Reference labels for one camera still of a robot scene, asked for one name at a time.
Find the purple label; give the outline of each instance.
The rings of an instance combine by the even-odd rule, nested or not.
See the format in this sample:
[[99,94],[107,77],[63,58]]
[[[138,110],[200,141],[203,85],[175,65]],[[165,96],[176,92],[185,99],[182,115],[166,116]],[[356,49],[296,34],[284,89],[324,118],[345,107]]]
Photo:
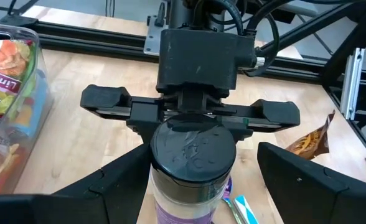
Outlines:
[[156,204],[158,224],[210,224],[214,211],[200,218],[178,218],[165,211],[158,203]]

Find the white floor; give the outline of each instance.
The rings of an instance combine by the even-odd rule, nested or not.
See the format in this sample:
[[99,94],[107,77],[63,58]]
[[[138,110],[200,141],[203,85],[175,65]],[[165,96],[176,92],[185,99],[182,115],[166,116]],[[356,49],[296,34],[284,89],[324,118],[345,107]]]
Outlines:
[[[8,7],[11,0],[0,0],[0,6]],[[21,7],[28,0],[20,0],[16,3],[16,8]],[[155,14],[158,10],[160,0],[115,0],[115,17],[129,19],[134,21],[146,21],[150,14]],[[39,0],[37,5],[56,7],[60,9],[67,9],[71,11],[84,12],[88,14],[105,15],[106,0]],[[330,9],[333,6],[316,6],[319,13]],[[5,15],[4,11],[0,11],[0,18]],[[302,24],[302,21],[295,17],[291,24],[278,22],[280,35]],[[343,18],[330,26],[317,32],[321,39],[327,46],[335,51],[339,45],[344,41],[347,35],[353,30],[356,23],[350,21],[348,18]],[[263,20],[258,26],[258,40],[270,41],[272,39],[271,29],[266,20]],[[330,54],[320,44],[320,42],[313,36],[309,36],[294,45],[300,54],[310,55],[314,57],[329,58]],[[366,50],[364,69],[366,69]]]

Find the plastic container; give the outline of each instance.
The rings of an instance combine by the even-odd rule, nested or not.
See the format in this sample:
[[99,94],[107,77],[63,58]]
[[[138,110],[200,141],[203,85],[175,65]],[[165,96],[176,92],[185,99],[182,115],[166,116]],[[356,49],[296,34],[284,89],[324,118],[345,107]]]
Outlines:
[[[29,54],[24,54],[29,58],[25,75],[19,79],[17,95],[0,116],[0,194],[10,194],[24,170],[53,98],[38,35],[30,29],[0,25],[0,40],[4,40],[0,42],[2,47],[8,40],[18,40],[27,43],[30,49]],[[0,82],[8,84],[1,78]]]
[[209,224],[236,156],[232,134],[201,114],[162,123],[151,140],[158,224]]

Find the black jar lid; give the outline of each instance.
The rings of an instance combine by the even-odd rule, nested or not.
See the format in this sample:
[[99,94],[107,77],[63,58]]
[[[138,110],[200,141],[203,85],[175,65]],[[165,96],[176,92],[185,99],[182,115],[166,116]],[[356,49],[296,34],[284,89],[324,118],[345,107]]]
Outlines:
[[214,198],[236,156],[230,131],[202,114],[179,114],[162,123],[151,140],[152,177],[168,197],[185,203]]

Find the wooden table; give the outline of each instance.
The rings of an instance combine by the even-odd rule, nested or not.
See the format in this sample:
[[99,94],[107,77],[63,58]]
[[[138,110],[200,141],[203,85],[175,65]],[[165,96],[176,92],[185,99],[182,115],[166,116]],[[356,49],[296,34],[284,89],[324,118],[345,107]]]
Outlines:
[[[41,21],[91,27],[115,32],[146,35],[145,23],[35,6],[25,16]],[[16,193],[51,194],[99,169],[141,144],[141,138],[122,121],[101,119],[82,109],[80,97],[89,84],[125,86],[132,95],[158,96],[155,91],[157,64],[44,50],[55,103],[35,149],[17,186]],[[298,58],[293,47],[280,52]],[[260,223],[282,223],[263,182],[256,150],[268,141],[286,147],[325,122],[337,110],[319,85],[238,76],[237,90],[225,101],[250,105],[262,98],[293,101],[301,111],[301,125],[278,133],[255,133],[237,144],[239,150],[232,170],[232,196],[243,194]],[[366,148],[341,114],[329,129],[329,154],[315,161],[366,182]],[[154,197],[148,187],[138,223],[155,223]],[[214,222],[234,223],[226,205],[220,204]]]

